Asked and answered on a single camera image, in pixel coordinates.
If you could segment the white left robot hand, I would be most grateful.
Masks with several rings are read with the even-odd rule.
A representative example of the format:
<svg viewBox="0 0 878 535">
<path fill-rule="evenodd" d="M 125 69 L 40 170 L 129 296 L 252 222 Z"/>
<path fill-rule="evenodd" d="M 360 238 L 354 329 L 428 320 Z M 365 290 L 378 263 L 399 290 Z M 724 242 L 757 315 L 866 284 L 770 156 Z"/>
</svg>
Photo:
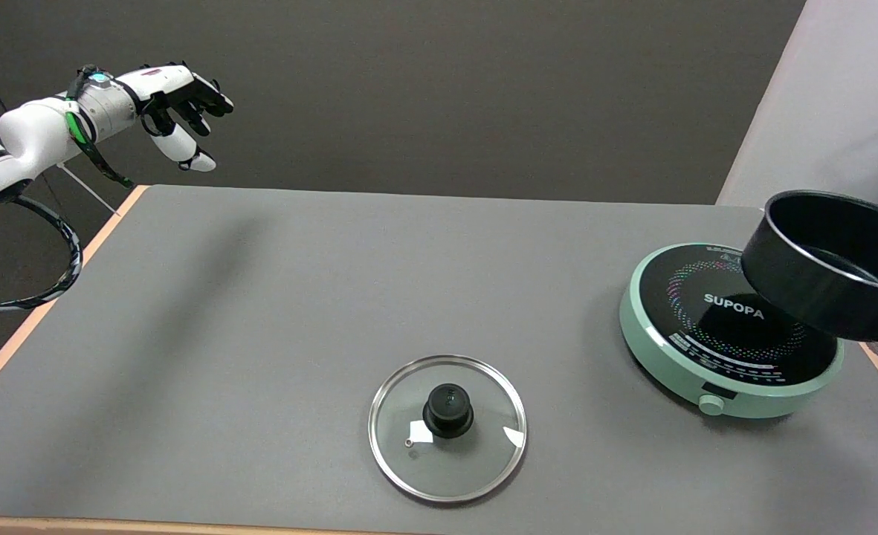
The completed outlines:
<svg viewBox="0 0 878 535">
<path fill-rule="evenodd" d="M 234 111 L 233 101 L 222 92 L 218 81 L 201 77 L 184 63 L 158 67 L 144 64 L 137 74 L 139 81 L 146 83 L 139 94 L 144 97 L 140 122 L 156 148 L 183 172 L 212 172 L 216 168 L 213 157 L 168 111 L 176 112 L 198 135 L 210 135 L 205 113 L 222 117 Z"/>
</svg>

